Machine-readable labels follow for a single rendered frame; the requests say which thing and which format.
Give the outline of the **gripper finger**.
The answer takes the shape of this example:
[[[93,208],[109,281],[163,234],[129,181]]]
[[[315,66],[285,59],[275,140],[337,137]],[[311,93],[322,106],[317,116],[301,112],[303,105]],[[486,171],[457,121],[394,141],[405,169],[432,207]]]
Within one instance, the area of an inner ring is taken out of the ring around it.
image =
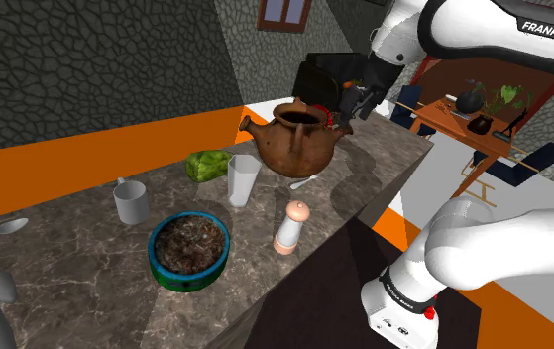
[[[359,112],[359,118],[361,120],[367,120],[370,113],[378,105],[378,95],[376,93],[370,93],[364,100],[362,108]]]
[[[343,90],[338,105],[340,113],[338,125],[340,127],[349,125],[350,120],[353,118],[353,113],[355,112],[360,95],[361,93],[357,87],[349,87]]]

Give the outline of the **dark blue chair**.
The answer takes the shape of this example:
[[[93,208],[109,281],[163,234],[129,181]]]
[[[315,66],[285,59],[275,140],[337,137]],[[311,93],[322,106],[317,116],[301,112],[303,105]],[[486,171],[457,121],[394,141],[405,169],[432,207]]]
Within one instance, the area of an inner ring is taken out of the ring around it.
[[[401,88],[398,99],[395,103],[390,120],[406,129],[409,129],[415,119],[411,116],[411,109],[414,109],[422,93],[422,86],[404,85]]]
[[[513,147],[513,148],[525,154],[525,157],[521,160],[509,157],[510,159],[517,161],[517,164],[514,166],[510,166],[499,161],[494,161],[486,169],[486,173],[500,179],[501,181],[513,187],[518,187],[521,184],[523,184],[525,181],[529,180],[534,175],[554,165],[554,143],[553,142],[549,142],[545,144],[544,146],[540,147],[539,149],[537,149],[532,153],[527,153],[525,151],[518,149],[517,147]],[[480,162],[486,157],[487,155],[483,154],[482,152],[474,151],[473,157],[462,168],[461,175],[467,177],[470,173],[466,173],[466,168],[472,168],[472,169],[476,168],[480,164]],[[465,192],[492,207],[496,207],[495,204],[491,203],[487,199],[487,189],[491,189],[491,190],[495,190],[495,189],[489,184],[482,182],[478,179],[475,179],[475,182],[481,185],[482,193],[476,194],[468,190],[465,190]]]

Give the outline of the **brown clay pot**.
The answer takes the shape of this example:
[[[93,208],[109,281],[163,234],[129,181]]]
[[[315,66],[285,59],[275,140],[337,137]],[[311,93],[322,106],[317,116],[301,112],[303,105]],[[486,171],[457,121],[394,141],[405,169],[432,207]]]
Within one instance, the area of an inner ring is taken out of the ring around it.
[[[299,97],[276,106],[273,115],[266,125],[246,115],[239,130],[253,136],[262,161],[272,171],[290,178],[319,174],[331,162],[336,143],[353,134],[351,126],[326,127],[327,114]]]

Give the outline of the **orange wooden table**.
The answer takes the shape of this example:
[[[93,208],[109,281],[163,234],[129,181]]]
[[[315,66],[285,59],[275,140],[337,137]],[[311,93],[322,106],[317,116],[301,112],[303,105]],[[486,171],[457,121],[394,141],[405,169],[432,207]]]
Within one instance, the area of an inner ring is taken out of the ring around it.
[[[451,113],[454,110],[454,103],[450,102],[446,97],[424,105],[418,102],[418,109],[412,109],[406,104],[398,101],[395,103],[408,111],[414,113],[416,118],[409,130],[416,134],[419,127],[424,124],[435,129],[438,133],[443,133],[452,139],[461,142],[464,145],[480,151],[487,156],[482,159],[463,179],[457,190],[453,193],[452,198],[461,195],[468,187],[478,180],[478,177],[499,157],[507,158],[518,162],[518,160],[509,155],[510,150],[518,150],[525,154],[520,148],[515,147],[512,141],[505,142],[492,135],[492,131],[500,131],[507,123],[495,119],[491,124],[490,132],[486,135],[478,135],[467,129],[469,120],[456,116]]]

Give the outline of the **small white spoon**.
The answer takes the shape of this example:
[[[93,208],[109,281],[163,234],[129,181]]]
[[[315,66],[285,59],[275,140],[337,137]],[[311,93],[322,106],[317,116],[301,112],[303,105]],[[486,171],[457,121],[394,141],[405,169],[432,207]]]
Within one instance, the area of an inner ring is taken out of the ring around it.
[[[302,187],[304,184],[310,182],[311,180],[316,179],[317,177],[318,177],[317,174],[313,174],[308,178],[305,178],[303,180],[292,183],[289,187],[290,187],[291,190],[296,190],[296,189]]]

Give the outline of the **brown framed window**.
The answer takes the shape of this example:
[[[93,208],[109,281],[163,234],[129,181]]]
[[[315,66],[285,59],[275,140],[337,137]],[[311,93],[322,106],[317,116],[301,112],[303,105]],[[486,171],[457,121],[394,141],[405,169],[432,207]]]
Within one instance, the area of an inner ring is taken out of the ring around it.
[[[303,33],[312,0],[261,0],[257,29]]]

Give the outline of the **tall pale grey cup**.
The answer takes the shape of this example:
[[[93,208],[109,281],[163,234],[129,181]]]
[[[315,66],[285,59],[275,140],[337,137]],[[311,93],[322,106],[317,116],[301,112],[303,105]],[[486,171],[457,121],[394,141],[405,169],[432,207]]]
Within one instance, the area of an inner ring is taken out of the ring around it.
[[[251,155],[234,155],[228,163],[228,200],[234,207],[244,207],[250,197],[262,163]]]

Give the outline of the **white and pink pepper mill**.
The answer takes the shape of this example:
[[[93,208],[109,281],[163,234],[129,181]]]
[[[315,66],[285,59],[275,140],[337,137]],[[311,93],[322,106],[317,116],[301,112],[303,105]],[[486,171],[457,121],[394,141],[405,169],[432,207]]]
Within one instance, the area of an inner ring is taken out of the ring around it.
[[[274,248],[278,253],[289,255],[293,252],[303,223],[309,216],[308,205],[300,200],[293,200],[286,206],[285,218],[274,237]]]

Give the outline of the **green lettuce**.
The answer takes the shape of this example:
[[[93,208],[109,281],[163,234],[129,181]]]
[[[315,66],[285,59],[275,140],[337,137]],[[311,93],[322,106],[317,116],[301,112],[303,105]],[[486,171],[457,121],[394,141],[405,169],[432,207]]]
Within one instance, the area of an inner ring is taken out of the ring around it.
[[[194,182],[207,182],[228,172],[233,155],[223,150],[207,150],[192,153],[185,159],[185,171]]]

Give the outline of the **dark robot stand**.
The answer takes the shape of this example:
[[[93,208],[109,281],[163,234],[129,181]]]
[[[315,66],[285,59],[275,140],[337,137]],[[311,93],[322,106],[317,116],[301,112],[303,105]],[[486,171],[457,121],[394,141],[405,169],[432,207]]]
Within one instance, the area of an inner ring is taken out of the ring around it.
[[[244,349],[398,349],[369,327],[361,287],[400,255],[349,220],[268,293]]]

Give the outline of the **blue green bowl with soil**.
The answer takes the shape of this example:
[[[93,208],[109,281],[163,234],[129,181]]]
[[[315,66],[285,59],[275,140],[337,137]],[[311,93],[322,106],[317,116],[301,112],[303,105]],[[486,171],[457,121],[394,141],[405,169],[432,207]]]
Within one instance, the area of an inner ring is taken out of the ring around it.
[[[229,248],[229,232],[218,218],[182,211],[153,230],[148,244],[151,272],[170,291],[199,291],[221,275]]]

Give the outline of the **grey mug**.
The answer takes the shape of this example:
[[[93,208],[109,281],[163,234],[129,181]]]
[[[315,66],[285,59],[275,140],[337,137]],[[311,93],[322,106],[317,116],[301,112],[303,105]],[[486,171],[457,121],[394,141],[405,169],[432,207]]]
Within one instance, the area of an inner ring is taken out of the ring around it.
[[[123,223],[136,225],[149,218],[147,189],[143,183],[118,177],[113,197],[119,218]]]

